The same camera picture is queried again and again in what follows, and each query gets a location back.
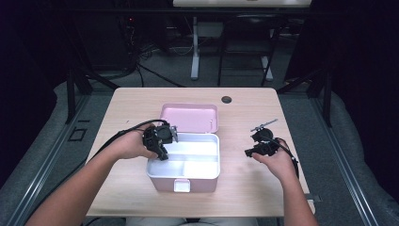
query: pink lid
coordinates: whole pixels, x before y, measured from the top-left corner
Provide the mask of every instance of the pink lid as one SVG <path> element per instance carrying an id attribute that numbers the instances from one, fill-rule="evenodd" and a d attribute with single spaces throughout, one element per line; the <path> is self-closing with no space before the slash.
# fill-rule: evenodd
<path id="1" fill-rule="evenodd" d="M 179 133 L 214 133 L 217 131 L 217 107 L 203 104 L 164 104 L 161 120 L 176 125 Z"/>

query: pink box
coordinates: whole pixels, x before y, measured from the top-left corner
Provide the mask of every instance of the pink box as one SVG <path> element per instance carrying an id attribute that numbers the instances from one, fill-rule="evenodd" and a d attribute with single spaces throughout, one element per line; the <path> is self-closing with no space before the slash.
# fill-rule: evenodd
<path id="1" fill-rule="evenodd" d="M 179 142 L 164 144 L 168 160 L 149 159 L 147 174 L 159 191 L 213 192 L 220 173 L 217 107 L 165 104 L 161 119 L 176 125 Z"/>

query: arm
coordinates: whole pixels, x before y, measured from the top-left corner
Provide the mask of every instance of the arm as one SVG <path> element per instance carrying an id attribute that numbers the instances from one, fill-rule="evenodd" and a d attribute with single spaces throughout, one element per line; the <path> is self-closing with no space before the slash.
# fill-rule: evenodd
<path id="1" fill-rule="evenodd" d="M 318 225 L 305 198 L 302 186 L 296 178 L 290 156 L 282 148 L 279 148 L 277 153 L 272 156 L 253 153 L 252 157 L 264 163 L 281 182 L 285 225 Z"/>
<path id="2" fill-rule="evenodd" d="M 150 124 L 140 127 L 145 130 Z M 142 143 L 142 131 L 135 130 L 112 142 L 73 177 L 56 190 L 32 215 L 26 225 L 80 225 L 100 187 L 119 159 L 155 158 Z"/>

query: hand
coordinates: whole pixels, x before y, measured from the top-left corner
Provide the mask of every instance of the hand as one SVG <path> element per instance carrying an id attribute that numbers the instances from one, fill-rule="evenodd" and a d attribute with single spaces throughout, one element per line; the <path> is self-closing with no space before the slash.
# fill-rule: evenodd
<path id="1" fill-rule="evenodd" d="M 288 147 L 282 139 L 279 139 L 279 144 L 286 148 Z M 282 148 L 278 148 L 277 152 L 272 156 L 253 153 L 252 157 L 258 162 L 264 163 L 280 181 L 292 177 L 296 178 L 291 157 Z"/>
<path id="2" fill-rule="evenodd" d="M 106 149 L 118 153 L 119 159 L 135 158 L 139 156 L 156 158 L 158 154 L 147 150 L 143 145 L 143 133 L 149 127 L 154 127 L 152 123 L 142 125 L 138 129 L 131 131 L 112 142 Z"/>

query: wooden tabletop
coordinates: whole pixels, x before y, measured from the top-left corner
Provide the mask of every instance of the wooden tabletop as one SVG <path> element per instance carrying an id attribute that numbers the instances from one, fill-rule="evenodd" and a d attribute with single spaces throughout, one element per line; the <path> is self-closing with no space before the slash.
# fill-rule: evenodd
<path id="1" fill-rule="evenodd" d="M 229 104 L 221 99 L 231 97 Z M 119 130 L 143 121 L 159 119 L 163 104 L 216 105 L 220 139 L 220 175 L 212 193 L 157 191 L 146 173 L 143 157 L 120 160 L 111 170 L 91 205 L 88 216 L 101 217 L 281 217 L 282 189 L 264 164 L 246 157 L 244 150 L 255 144 L 250 132 L 262 123 L 275 137 L 287 141 L 296 155 L 279 98 L 265 88 L 121 88 L 105 113 L 90 156 Z M 300 183 L 309 193 L 299 164 Z"/>
<path id="2" fill-rule="evenodd" d="M 308 8 L 311 0 L 173 0 L 186 8 Z"/>

